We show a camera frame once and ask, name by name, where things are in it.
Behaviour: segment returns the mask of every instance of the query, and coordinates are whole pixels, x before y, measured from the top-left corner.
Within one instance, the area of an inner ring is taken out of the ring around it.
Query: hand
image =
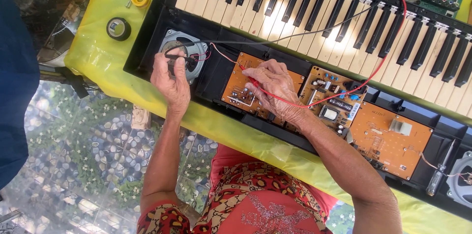
[[[243,74],[256,79],[267,92],[293,104],[302,104],[295,93],[293,80],[284,63],[270,59],[261,63],[257,68],[247,68],[243,71]],[[245,87],[254,93],[264,108],[293,125],[298,125],[307,113],[307,108],[299,108],[268,96],[252,83],[246,83]]]
[[[174,63],[175,80],[170,78],[167,62],[170,60],[163,53],[154,56],[154,70],[151,83],[164,95],[167,101],[167,116],[180,117],[185,114],[190,102],[190,86],[185,76],[185,53],[176,48],[169,52],[181,56]]]

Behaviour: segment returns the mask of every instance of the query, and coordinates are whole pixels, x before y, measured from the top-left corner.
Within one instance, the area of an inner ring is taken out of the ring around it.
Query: blue cloth
[[[39,66],[28,30],[13,0],[0,0],[0,189],[28,158],[24,117],[39,85]]]

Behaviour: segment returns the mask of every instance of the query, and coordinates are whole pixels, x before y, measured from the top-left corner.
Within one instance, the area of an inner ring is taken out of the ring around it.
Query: black tape roll
[[[108,21],[107,34],[110,38],[123,41],[131,35],[131,26],[124,18],[114,17]]]

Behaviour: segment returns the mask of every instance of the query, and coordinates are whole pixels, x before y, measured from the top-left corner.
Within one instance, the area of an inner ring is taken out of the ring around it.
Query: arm
[[[266,91],[301,104],[286,65],[275,60],[243,71]],[[375,169],[346,141],[326,127],[309,109],[286,104],[267,96],[251,83],[262,105],[281,119],[295,125],[310,141],[334,181],[352,196],[355,207],[353,233],[402,233],[397,199]]]
[[[170,54],[184,56],[182,51],[175,49]],[[158,53],[154,58],[154,71],[151,83],[162,93],[168,103],[166,121],[161,135],[144,176],[141,193],[141,213],[160,200],[171,200],[178,203],[175,193],[177,171],[180,162],[179,129],[182,117],[190,102],[190,87],[185,77],[185,60],[178,58],[174,65],[176,79],[170,79],[168,58]]]

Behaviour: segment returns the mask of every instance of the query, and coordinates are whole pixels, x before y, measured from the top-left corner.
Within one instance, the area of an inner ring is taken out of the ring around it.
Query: tiled floor
[[[80,100],[68,85],[41,82],[25,113],[27,162],[1,194],[0,214],[38,234],[132,234],[161,125],[131,129],[133,104],[98,91]],[[202,212],[218,144],[187,130],[180,142],[177,196]],[[328,227],[351,233],[353,207],[339,202]]]

